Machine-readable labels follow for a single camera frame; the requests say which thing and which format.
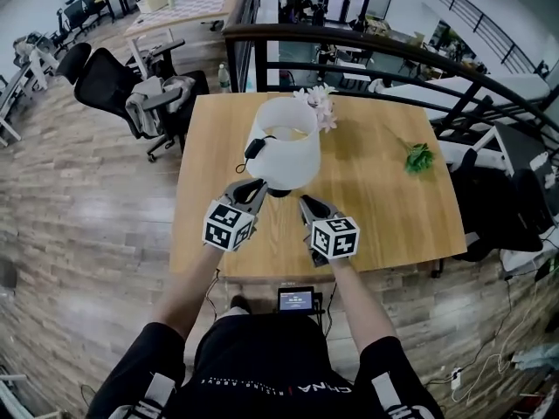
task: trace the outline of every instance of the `small display screen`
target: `small display screen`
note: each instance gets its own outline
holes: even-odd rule
[[[311,310],[313,294],[311,292],[282,292],[279,294],[281,311]]]

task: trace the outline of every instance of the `sneaker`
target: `sneaker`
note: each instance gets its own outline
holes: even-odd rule
[[[232,309],[233,307],[240,307],[244,311],[247,311],[248,313],[252,313],[252,309],[249,306],[248,301],[243,295],[235,295],[232,298],[230,308]]]

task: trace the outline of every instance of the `black and white marker cube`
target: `black and white marker cube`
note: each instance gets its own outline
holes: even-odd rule
[[[204,217],[202,240],[225,251],[236,250],[251,235],[254,216],[212,200]]]
[[[359,227],[353,217],[313,222],[311,246],[327,259],[353,256],[358,244]]]

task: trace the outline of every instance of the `water bottle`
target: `water bottle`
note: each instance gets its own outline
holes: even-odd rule
[[[221,93],[231,93],[231,80],[229,79],[229,73],[223,64],[219,64],[217,80],[219,81]]]

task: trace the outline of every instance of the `white lampshade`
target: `white lampshade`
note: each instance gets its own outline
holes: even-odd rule
[[[262,178],[270,189],[301,188],[321,168],[321,141],[318,121],[312,107],[295,98],[268,100],[256,112],[246,146],[256,138],[266,138],[266,145],[256,158],[246,163],[246,170]]]

